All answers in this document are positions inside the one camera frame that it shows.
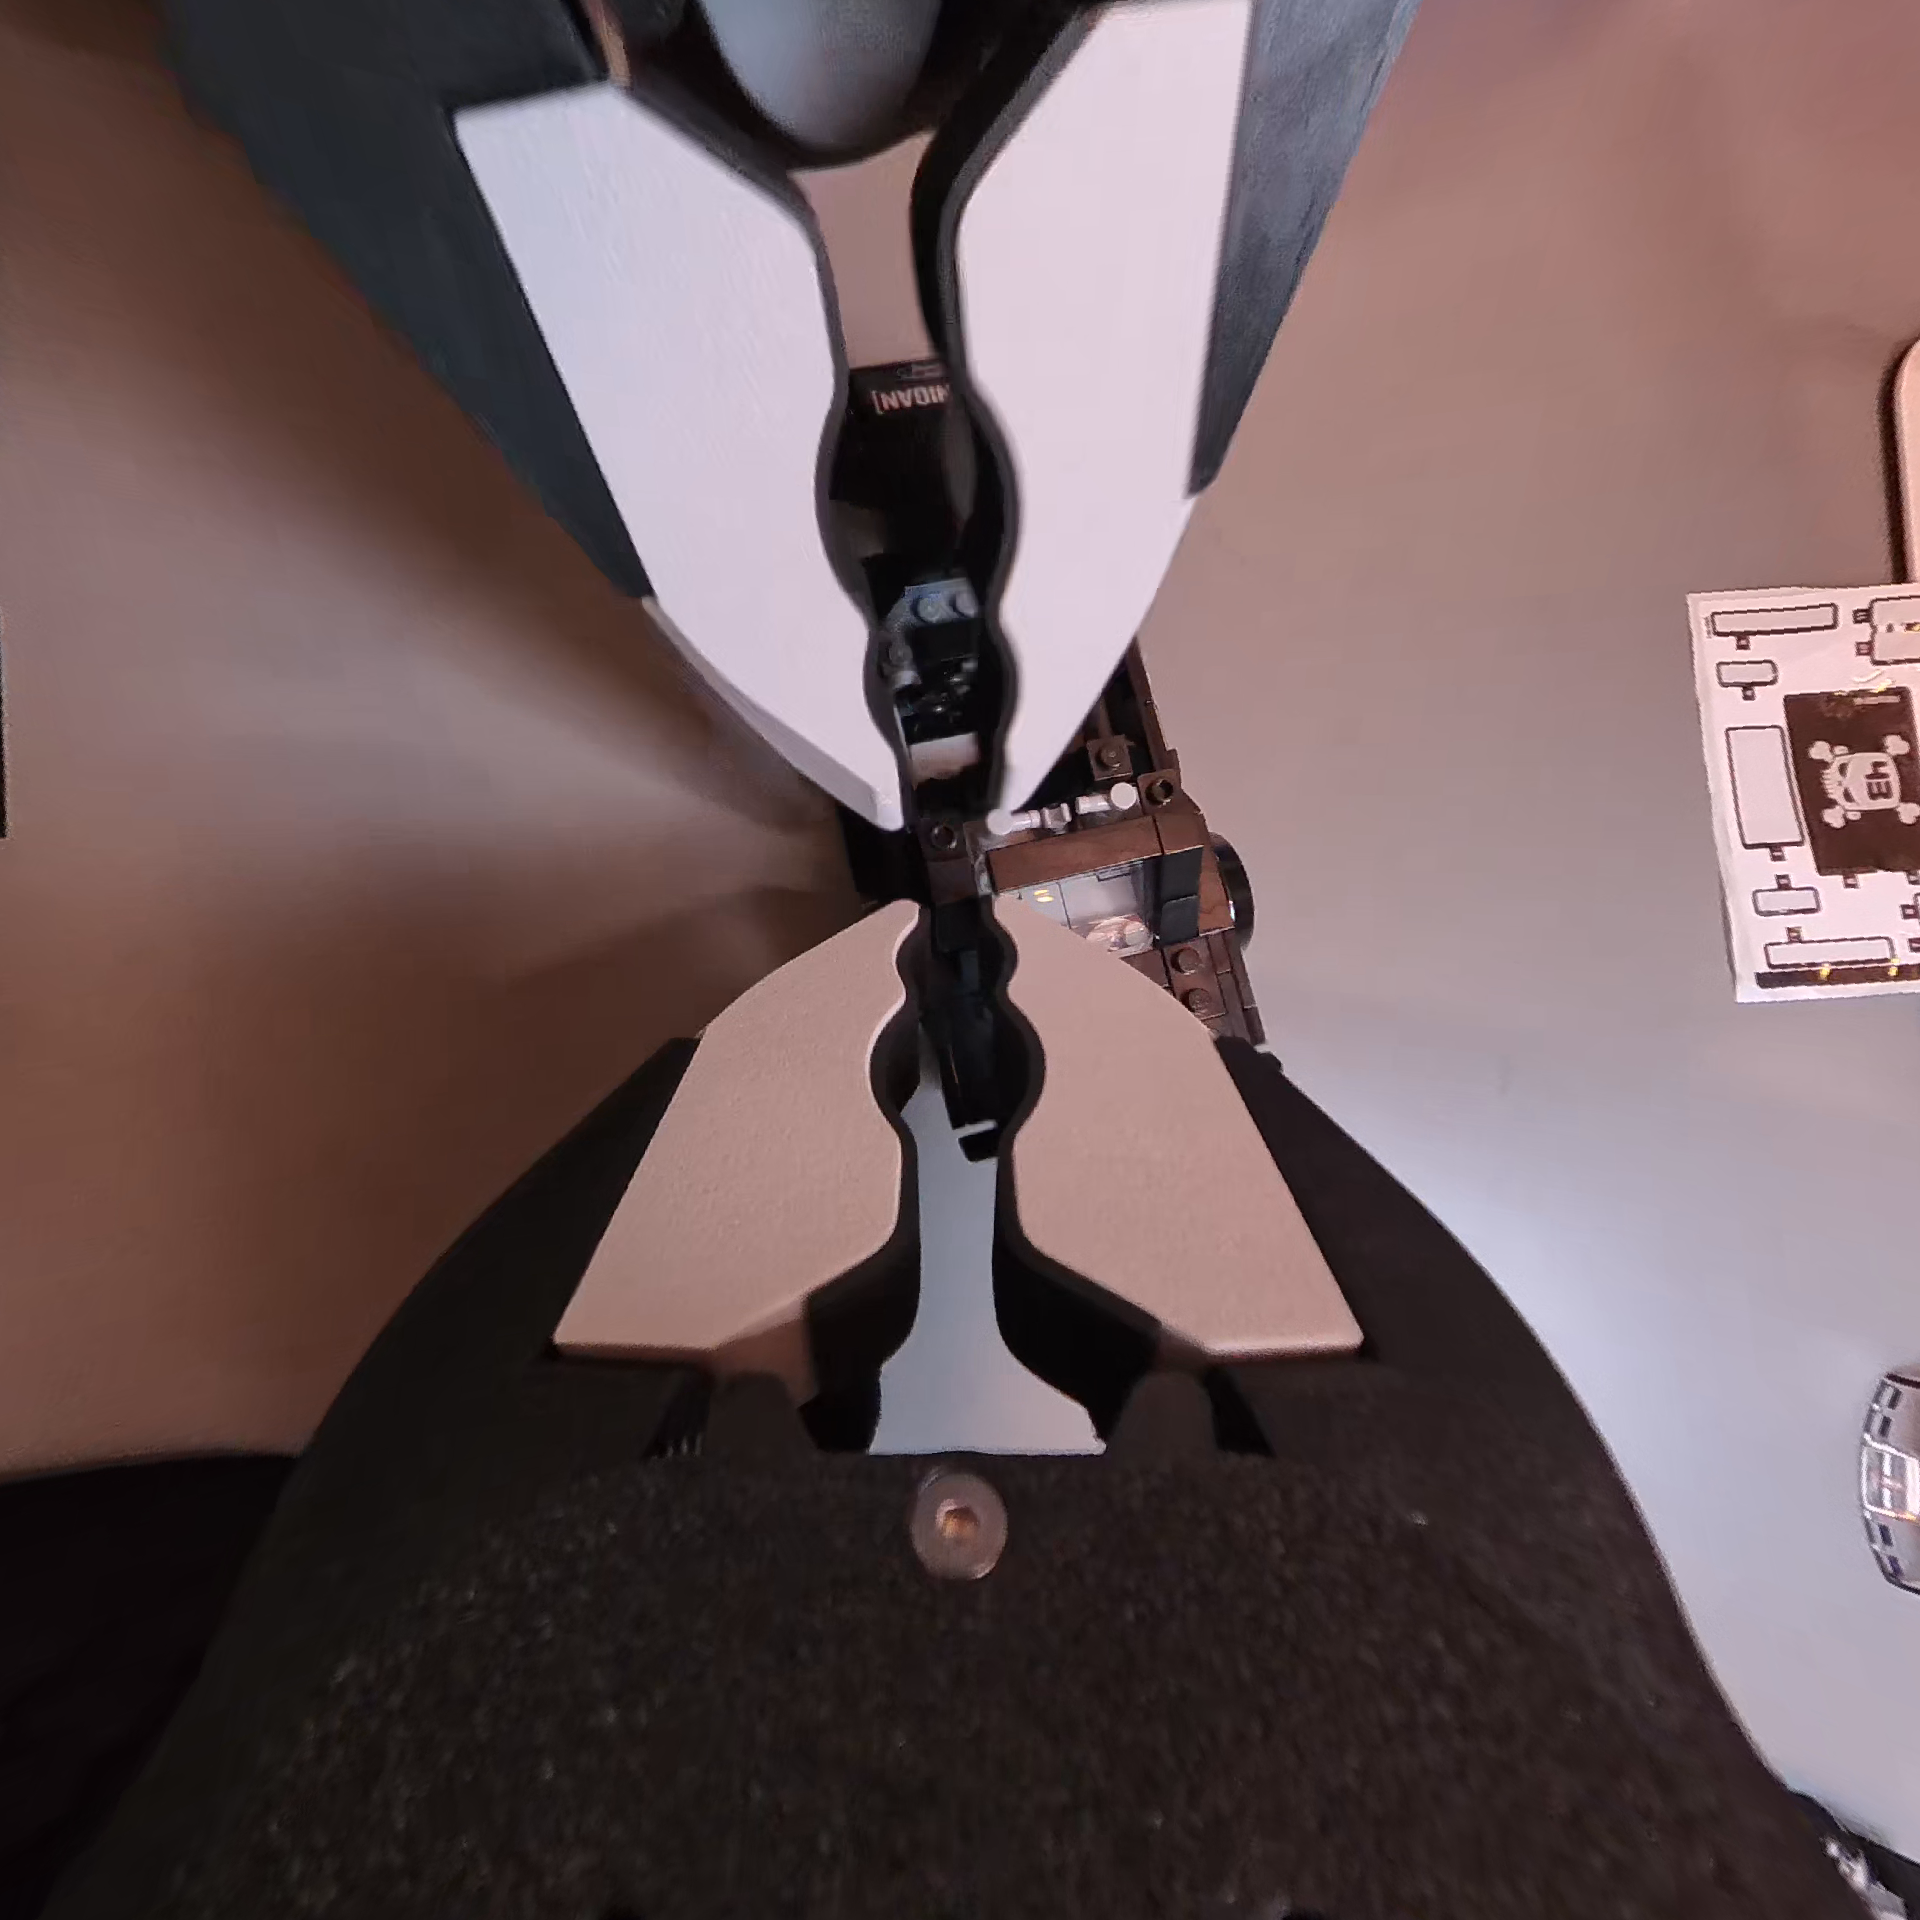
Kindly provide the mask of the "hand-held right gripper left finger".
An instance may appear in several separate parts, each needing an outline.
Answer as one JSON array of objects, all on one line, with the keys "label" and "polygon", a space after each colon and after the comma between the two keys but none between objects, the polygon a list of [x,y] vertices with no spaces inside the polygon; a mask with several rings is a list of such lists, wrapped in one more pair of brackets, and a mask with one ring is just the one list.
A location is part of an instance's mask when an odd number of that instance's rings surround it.
[{"label": "hand-held right gripper left finger", "polygon": [[794,1406],[861,1380],[901,1330],[829,1330],[828,1293],[895,1293],[908,1227],[901,1092],[878,1050],[908,1037],[895,902],[732,1001],[694,1060],[560,1317],[567,1357],[694,1360],[775,1376]]}]

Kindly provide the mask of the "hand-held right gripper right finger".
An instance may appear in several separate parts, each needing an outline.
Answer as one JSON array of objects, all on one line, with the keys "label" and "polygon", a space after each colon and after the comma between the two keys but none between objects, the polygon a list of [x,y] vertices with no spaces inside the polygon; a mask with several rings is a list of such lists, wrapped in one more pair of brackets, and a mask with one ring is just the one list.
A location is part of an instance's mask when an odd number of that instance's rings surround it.
[{"label": "hand-held right gripper right finger", "polygon": [[1153,1372],[1352,1357],[1362,1322],[1213,1029],[1031,906],[997,930],[1025,1092],[992,1285],[1021,1366],[1109,1435]]}]

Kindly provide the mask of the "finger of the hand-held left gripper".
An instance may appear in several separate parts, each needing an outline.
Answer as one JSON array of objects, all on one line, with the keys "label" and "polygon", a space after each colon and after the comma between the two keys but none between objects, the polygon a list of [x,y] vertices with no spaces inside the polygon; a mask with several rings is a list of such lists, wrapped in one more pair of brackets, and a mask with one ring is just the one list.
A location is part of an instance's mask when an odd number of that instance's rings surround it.
[{"label": "finger of the hand-held left gripper", "polygon": [[878,614],[828,511],[850,367],[810,203],[671,79],[466,107],[451,134],[655,623],[815,788],[901,826]]},{"label": "finger of the hand-held left gripper", "polygon": [[1253,2],[1021,34],[917,178],[917,265],[998,511],[989,809],[1029,808],[1139,639],[1195,496]]}]

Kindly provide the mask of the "black lego car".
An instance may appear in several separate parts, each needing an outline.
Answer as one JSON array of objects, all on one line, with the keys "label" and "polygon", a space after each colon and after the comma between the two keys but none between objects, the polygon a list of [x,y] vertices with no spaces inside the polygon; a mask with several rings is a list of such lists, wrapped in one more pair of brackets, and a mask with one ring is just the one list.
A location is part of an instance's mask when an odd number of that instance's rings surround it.
[{"label": "black lego car", "polygon": [[1177,994],[1219,1037],[1262,1044],[1242,968],[1255,898],[1213,835],[1133,641],[1031,804],[981,795],[997,677],[960,557],[971,431],[941,359],[850,374],[829,500],[875,518],[867,574],[887,614],[878,684],[895,703],[917,814],[878,829],[844,809],[861,902],[992,898],[1072,930]]}]

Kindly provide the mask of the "clear lego windshield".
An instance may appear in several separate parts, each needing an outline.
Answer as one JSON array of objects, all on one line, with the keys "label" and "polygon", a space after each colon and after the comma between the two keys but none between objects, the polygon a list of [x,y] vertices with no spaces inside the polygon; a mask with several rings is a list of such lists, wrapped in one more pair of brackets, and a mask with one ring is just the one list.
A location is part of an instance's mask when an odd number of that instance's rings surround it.
[{"label": "clear lego windshield", "polygon": [[1885,1580],[1915,1595],[1915,1360],[1890,1369],[1865,1407],[1857,1508]]}]

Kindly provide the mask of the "sticker sheet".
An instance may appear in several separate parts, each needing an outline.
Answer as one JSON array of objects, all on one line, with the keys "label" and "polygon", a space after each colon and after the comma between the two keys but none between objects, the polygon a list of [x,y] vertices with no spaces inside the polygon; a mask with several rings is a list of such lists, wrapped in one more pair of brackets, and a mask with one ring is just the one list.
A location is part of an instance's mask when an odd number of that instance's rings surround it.
[{"label": "sticker sheet", "polygon": [[1915,991],[1915,587],[1688,599],[1738,1002]]}]

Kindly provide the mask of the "white booklet stand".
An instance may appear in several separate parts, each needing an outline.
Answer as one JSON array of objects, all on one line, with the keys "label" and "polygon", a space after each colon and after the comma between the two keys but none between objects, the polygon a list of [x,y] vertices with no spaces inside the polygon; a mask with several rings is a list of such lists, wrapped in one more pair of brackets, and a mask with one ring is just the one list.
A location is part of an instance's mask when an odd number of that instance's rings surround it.
[{"label": "white booklet stand", "polygon": [[1920,342],[1907,342],[1885,380],[1890,539],[1906,581],[1915,581],[1915,367]]}]

